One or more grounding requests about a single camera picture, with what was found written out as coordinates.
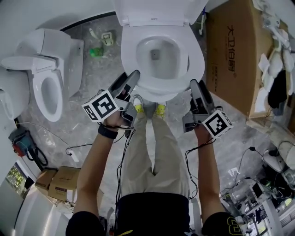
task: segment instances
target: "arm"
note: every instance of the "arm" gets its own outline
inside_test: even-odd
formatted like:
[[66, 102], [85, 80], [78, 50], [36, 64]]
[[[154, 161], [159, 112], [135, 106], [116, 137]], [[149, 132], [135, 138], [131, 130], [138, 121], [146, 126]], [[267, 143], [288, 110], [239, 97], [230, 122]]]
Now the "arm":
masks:
[[[120, 112], [107, 118], [106, 124], [121, 126]], [[79, 173], [77, 182], [78, 198], [74, 213], [90, 212], [98, 216], [97, 192], [105, 171], [106, 160], [112, 147], [113, 139], [97, 135]]]
[[[201, 125], [195, 129], [199, 145], [211, 139], [209, 132]], [[199, 196], [203, 223], [214, 213], [224, 212], [219, 199], [220, 183], [213, 145], [199, 149]]]

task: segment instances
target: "khaki trousers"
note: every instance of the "khaki trousers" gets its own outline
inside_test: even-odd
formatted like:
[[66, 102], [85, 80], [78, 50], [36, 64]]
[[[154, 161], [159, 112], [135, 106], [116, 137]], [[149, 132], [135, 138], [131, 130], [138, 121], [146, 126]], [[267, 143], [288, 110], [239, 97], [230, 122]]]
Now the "khaki trousers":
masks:
[[135, 133], [126, 151], [122, 165], [121, 196], [144, 193], [173, 193], [189, 197], [187, 167], [178, 143], [167, 123], [153, 116], [155, 133], [155, 165], [148, 155], [146, 144], [147, 118], [139, 113], [135, 122]]

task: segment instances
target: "yellow sneaker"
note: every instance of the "yellow sneaker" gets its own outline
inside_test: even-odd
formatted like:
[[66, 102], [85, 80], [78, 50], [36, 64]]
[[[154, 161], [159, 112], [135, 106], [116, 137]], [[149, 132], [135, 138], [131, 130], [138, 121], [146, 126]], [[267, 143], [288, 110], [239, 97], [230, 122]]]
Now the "yellow sneaker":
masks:
[[166, 103], [158, 103], [155, 110], [155, 115], [165, 119]]
[[135, 107], [135, 110], [137, 113], [143, 113], [143, 100], [140, 95], [134, 95], [132, 99], [133, 106]]

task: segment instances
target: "window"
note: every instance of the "window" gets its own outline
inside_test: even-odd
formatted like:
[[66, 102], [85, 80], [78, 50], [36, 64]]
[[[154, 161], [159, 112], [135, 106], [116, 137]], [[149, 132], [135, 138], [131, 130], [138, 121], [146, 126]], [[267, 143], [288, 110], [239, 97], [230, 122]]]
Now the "window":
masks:
[[26, 182], [27, 177], [23, 174], [17, 164], [10, 169], [5, 179], [18, 194], [21, 196], [24, 195], [26, 191], [24, 183]]

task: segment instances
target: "black wristband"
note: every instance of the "black wristband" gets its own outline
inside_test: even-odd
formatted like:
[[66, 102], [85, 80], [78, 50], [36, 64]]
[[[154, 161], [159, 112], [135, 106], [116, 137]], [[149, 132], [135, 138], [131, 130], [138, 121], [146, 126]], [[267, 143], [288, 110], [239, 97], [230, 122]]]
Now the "black wristband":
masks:
[[116, 139], [118, 132], [108, 130], [106, 127], [100, 125], [97, 132], [101, 134], [104, 137], [110, 138], [110, 139]]

